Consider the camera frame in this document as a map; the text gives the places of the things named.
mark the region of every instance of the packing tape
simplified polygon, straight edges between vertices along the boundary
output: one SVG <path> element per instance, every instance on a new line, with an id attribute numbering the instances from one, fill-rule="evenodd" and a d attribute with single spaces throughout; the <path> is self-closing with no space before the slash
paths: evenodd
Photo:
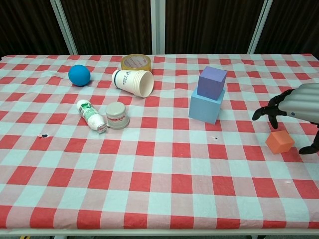
<path id="1" fill-rule="evenodd" d="M 152 72 L 151 69 L 151 59 L 142 54 L 131 54 L 125 56 L 121 60 L 122 70 L 145 70 Z"/>

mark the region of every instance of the light blue cube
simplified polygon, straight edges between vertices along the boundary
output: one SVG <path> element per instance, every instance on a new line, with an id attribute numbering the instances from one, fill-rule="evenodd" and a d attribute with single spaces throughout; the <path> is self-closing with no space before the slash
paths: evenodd
<path id="1" fill-rule="evenodd" d="M 222 90 L 217 100 L 200 96 L 197 94 L 197 87 L 191 95 L 188 117 L 215 124 L 223 102 L 225 89 Z"/>

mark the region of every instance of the bottle label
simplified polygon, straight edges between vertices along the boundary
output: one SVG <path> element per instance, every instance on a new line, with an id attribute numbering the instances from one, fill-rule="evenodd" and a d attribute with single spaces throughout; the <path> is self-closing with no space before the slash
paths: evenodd
<path id="1" fill-rule="evenodd" d="M 96 109 L 94 109 L 90 103 L 81 104 L 81 108 L 79 109 L 79 112 L 83 116 L 86 122 L 89 120 L 91 116 L 98 114 Z"/>

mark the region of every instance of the paper cup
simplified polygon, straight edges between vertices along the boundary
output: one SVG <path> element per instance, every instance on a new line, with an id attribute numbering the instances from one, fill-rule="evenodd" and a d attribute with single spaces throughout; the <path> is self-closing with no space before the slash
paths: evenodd
<path id="1" fill-rule="evenodd" d="M 119 89 L 145 98 L 153 90 L 154 79 L 149 71 L 118 70 L 112 74 L 112 83 Z"/>

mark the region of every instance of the stacked blocks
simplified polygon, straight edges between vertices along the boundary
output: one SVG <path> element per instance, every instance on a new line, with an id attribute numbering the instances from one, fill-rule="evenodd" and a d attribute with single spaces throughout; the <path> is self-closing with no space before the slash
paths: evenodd
<path id="1" fill-rule="evenodd" d="M 227 71 L 205 67 L 190 99 L 190 118 L 215 124 L 223 102 Z"/>
<path id="2" fill-rule="evenodd" d="M 283 130 L 272 132 L 266 140 L 266 144 L 273 154 L 277 154 L 288 152 L 295 142 L 287 131 Z"/>

